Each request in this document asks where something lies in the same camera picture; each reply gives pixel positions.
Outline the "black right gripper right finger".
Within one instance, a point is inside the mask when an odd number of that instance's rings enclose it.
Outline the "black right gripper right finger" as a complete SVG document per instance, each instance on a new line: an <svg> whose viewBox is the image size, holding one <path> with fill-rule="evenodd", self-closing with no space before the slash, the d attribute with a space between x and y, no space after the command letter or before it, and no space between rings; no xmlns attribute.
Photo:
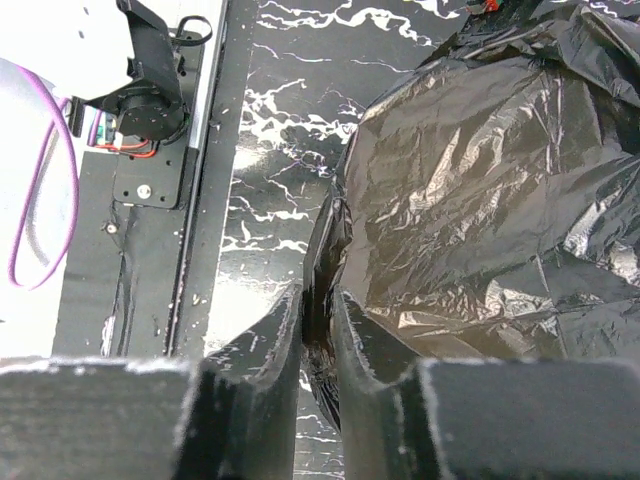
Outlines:
<svg viewBox="0 0 640 480"><path fill-rule="evenodd" d="M419 356L337 290L332 337L349 479L635 479L628 361Z"/></svg>

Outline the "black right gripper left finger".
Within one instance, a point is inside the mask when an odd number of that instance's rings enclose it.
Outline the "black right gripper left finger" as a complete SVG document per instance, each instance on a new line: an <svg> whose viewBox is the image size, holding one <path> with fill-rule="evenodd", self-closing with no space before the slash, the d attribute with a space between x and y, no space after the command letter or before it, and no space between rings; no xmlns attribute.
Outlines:
<svg viewBox="0 0 640 480"><path fill-rule="evenodd" d="M199 361L1 363L5 479L289 479L301 288Z"/></svg>

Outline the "black trash bag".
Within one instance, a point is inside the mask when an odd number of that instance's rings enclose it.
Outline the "black trash bag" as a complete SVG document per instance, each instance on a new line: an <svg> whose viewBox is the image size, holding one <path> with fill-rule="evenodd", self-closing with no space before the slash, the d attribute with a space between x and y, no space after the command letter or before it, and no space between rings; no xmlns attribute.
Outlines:
<svg viewBox="0 0 640 480"><path fill-rule="evenodd" d="M639 17L507 1L364 112L303 267L338 426L336 288L425 356L639 355Z"/></svg>

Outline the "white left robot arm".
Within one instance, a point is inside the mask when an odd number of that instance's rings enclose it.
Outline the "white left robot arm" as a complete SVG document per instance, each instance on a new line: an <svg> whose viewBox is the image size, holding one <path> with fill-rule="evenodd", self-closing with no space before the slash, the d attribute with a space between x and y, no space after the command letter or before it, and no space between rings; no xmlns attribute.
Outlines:
<svg viewBox="0 0 640 480"><path fill-rule="evenodd" d="M4 1L1 57L81 105L116 116L124 136L171 143L188 118L176 42L139 1Z"/></svg>

